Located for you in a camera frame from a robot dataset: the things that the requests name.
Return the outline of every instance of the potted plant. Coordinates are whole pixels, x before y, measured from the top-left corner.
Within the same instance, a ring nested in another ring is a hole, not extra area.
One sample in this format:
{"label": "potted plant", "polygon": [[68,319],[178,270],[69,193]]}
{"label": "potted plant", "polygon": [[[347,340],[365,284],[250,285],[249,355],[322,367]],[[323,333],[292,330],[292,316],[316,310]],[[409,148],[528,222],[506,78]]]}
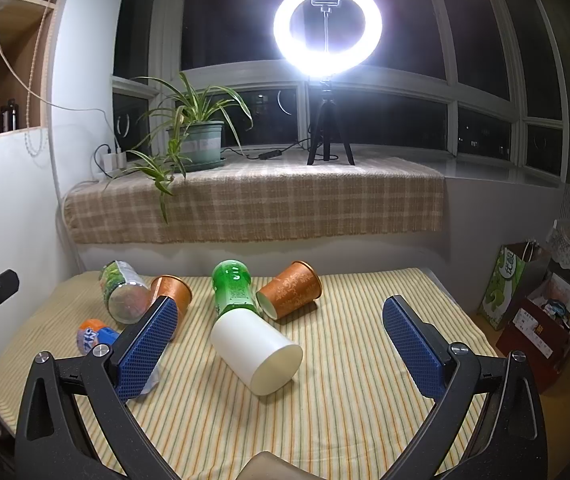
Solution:
{"label": "potted plant", "polygon": [[[159,117],[163,122],[156,126],[141,144],[153,139],[161,131],[168,131],[169,139],[166,155],[150,156],[130,150],[130,153],[140,158],[140,162],[126,172],[140,171],[154,180],[160,193],[159,203],[165,223],[167,223],[165,198],[167,195],[172,196],[168,185],[174,180],[174,173],[180,172],[186,178],[186,164],[190,166],[220,160],[220,140],[225,123],[229,125],[238,147],[242,150],[236,128],[225,109],[240,107],[251,122],[250,128],[254,126],[252,114],[238,92],[226,86],[208,86],[198,92],[190,84],[185,73],[179,72],[179,76],[185,86],[184,92],[157,77],[137,78],[156,81],[170,91],[160,106],[152,108],[143,115],[143,117]],[[213,100],[209,95],[212,91],[223,92],[226,97]],[[174,107],[163,105],[167,101],[173,103]],[[218,111],[223,115],[224,121],[212,119]]]}

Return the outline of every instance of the black tripod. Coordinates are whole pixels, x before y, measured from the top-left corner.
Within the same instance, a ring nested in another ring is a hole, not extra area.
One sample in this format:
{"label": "black tripod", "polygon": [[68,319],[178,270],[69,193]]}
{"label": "black tripod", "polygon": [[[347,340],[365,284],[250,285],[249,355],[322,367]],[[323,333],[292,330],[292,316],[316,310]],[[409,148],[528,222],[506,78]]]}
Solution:
{"label": "black tripod", "polygon": [[340,117],[338,115],[338,109],[336,103],[334,102],[334,94],[332,92],[332,82],[322,81],[321,85],[323,89],[321,95],[323,101],[318,108],[318,114],[316,115],[316,124],[312,130],[311,143],[309,145],[309,157],[307,158],[307,165],[311,166],[316,160],[316,150],[320,144],[320,140],[323,141],[323,160],[330,160],[330,142],[332,140],[332,129],[334,132],[338,132],[343,146],[345,147],[345,153],[347,154],[347,160],[352,166],[354,164],[354,156],[351,154],[351,146],[345,136],[345,132],[341,128]]}

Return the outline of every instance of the ring light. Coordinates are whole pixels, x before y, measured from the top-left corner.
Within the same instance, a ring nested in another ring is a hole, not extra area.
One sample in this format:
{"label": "ring light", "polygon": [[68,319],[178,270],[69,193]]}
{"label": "ring light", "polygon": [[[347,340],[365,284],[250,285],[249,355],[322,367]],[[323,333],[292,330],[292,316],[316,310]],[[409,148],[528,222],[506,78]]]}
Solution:
{"label": "ring light", "polygon": [[366,60],[380,41],[383,19],[374,0],[353,0],[365,16],[365,31],[357,43],[342,52],[308,50],[303,41],[295,40],[289,22],[297,7],[306,0],[284,0],[274,18],[276,44],[292,65],[312,77],[331,76]]}

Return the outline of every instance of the paper cup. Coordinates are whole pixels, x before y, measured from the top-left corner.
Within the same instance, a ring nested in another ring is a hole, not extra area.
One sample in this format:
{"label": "paper cup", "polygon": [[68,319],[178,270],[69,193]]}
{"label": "paper cup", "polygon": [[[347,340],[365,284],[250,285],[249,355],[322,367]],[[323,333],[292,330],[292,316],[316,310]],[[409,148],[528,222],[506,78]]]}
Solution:
{"label": "paper cup", "polygon": [[272,319],[281,319],[310,301],[317,300],[323,286],[305,262],[292,264],[256,293],[259,305]]}
{"label": "paper cup", "polygon": [[274,393],[299,370],[303,349],[247,308],[219,317],[209,340],[217,354],[257,396]]}
{"label": "paper cup", "polygon": [[178,322],[176,323],[176,330],[172,334],[171,340],[176,337],[181,328],[181,322],[187,314],[187,307],[191,301],[191,288],[181,278],[165,274],[154,278],[149,287],[150,297],[149,305],[152,306],[159,296],[167,296],[172,298],[178,309]]}

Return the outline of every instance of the white paper cup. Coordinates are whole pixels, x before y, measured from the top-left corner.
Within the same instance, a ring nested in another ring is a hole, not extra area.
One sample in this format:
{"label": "white paper cup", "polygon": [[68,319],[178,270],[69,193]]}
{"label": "white paper cup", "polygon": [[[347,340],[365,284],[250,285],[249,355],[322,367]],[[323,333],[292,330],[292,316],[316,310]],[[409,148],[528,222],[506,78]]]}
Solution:
{"label": "white paper cup", "polygon": [[303,349],[248,308],[223,314],[209,340],[219,356],[257,396],[274,393],[299,370]]}

